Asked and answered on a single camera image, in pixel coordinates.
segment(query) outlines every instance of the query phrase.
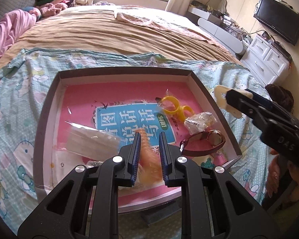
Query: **bed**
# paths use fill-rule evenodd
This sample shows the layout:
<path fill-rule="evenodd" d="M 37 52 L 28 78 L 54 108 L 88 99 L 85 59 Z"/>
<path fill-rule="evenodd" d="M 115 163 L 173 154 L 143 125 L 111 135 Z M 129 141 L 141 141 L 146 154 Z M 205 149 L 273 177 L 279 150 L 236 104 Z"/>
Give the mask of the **bed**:
<path fill-rule="evenodd" d="M 222 84 L 249 88 L 269 98 L 252 74 L 207 34 L 210 42 L 124 23 L 114 18 L 115 9 L 68 8 L 37 22 L 0 59 L 0 216 L 14 233 L 37 205 L 31 157 L 20 170 L 16 156 L 23 151 L 33 153 L 44 94 L 58 71 L 126 65 L 183 68 L 194 71 L 211 94 Z M 243 153 L 231 174 L 260 203 L 271 161 L 269 148 L 260 142 L 260 131 L 249 118 L 222 113 Z M 124 238 L 154 238 L 164 226 L 175 227 L 166 238 L 176 238 L 181 229 L 179 214 L 147 230 L 135 231 L 131 226 L 136 223 L 136 213 L 120 219 Z"/>

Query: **brown bedsheet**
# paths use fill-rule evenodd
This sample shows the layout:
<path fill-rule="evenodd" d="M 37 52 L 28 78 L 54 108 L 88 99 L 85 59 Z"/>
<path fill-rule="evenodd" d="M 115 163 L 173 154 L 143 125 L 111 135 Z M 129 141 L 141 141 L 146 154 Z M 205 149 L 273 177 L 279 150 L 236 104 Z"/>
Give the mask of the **brown bedsheet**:
<path fill-rule="evenodd" d="M 0 69 L 22 48 L 82 49 L 132 55 L 154 52 L 176 60 L 240 62 L 228 51 L 170 31 L 119 22 L 111 7 L 68 8 L 37 22 L 0 59 Z"/>

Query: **green oval label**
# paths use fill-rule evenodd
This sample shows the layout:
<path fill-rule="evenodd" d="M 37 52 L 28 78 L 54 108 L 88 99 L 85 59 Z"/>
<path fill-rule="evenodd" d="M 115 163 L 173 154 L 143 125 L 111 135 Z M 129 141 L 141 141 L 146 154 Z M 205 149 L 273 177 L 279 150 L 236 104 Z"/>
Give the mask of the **green oval label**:
<path fill-rule="evenodd" d="M 161 113 L 158 113 L 157 114 L 157 119 L 159 121 L 159 124 L 161 125 L 161 128 L 163 130 L 168 130 L 168 122 L 167 122 L 165 116 Z"/>

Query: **orange toy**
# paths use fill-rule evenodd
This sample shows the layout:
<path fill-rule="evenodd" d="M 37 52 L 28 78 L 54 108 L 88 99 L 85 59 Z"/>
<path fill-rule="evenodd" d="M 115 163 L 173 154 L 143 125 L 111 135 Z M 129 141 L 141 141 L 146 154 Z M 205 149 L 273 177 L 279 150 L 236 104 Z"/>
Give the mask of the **orange toy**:
<path fill-rule="evenodd" d="M 151 148 L 146 131 L 139 128 L 136 132 L 140 133 L 142 141 L 138 172 L 140 183 L 153 184 L 162 181 L 162 166 L 159 155 Z"/>

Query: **drawer handle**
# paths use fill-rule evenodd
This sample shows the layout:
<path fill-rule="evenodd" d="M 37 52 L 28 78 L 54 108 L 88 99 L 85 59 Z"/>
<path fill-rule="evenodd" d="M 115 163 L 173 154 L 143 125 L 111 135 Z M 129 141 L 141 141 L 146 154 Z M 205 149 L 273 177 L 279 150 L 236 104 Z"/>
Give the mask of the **drawer handle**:
<path fill-rule="evenodd" d="M 257 64 L 257 61 L 255 61 L 255 64 L 256 64 L 257 66 L 259 66 L 260 69 L 261 69 L 262 71 L 264 71 L 264 69 L 263 69 L 259 64 Z"/>
<path fill-rule="evenodd" d="M 279 67 L 279 64 L 273 58 L 271 60 Z"/>

